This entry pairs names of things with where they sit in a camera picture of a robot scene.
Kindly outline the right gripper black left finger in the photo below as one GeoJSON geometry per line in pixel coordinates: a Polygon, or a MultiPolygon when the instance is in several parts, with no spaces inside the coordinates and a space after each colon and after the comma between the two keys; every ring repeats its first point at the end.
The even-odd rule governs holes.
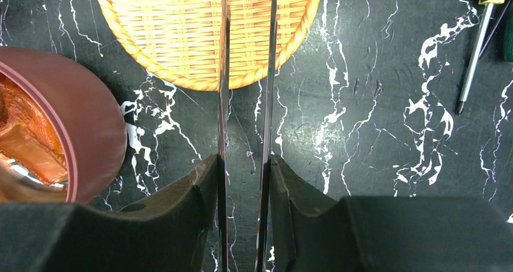
{"type": "Polygon", "coordinates": [[[2,271],[200,271],[217,201],[217,156],[118,212],[1,204],[2,271]]]}

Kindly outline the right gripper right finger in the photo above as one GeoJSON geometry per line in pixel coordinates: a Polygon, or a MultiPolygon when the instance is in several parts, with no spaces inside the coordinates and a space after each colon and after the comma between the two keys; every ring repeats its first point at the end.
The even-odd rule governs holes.
{"type": "Polygon", "coordinates": [[[483,199],[335,200],[273,156],[270,208],[275,271],[512,270],[512,229],[483,199]]]}

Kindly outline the metal food tongs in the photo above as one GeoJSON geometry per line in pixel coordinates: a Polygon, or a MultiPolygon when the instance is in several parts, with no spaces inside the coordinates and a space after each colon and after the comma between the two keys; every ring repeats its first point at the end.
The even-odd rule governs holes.
{"type": "MultiPolygon", "coordinates": [[[[266,105],[264,110],[264,135],[261,161],[260,205],[256,242],[255,271],[266,270],[267,231],[269,221],[269,199],[271,173],[271,129],[273,109],[273,80],[276,71],[277,44],[277,0],[271,0],[268,70],[266,83],[266,105]]],[[[229,58],[230,58],[230,0],[221,0],[220,58],[218,83],[218,155],[217,155],[217,207],[218,233],[220,237],[221,270],[228,270],[227,208],[226,208],[226,124],[229,100],[229,58]]]]}

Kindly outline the red steel lunch bowl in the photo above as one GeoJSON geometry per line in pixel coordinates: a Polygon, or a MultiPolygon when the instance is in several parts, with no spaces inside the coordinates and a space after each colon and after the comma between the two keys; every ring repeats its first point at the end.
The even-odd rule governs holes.
{"type": "Polygon", "coordinates": [[[117,176],[127,150],[120,106],[90,70],[43,50],[1,47],[1,73],[42,109],[64,149],[68,202],[89,203],[117,176]]]}

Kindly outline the fried chicken pieces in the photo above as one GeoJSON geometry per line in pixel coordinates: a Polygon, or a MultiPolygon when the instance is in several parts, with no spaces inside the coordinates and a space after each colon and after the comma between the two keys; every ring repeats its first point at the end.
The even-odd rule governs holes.
{"type": "Polygon", "coordinates": [[[46,185],[68,178],[60,140],[39,105],[1,76],[1,154],[21,163],[46,185]]]}

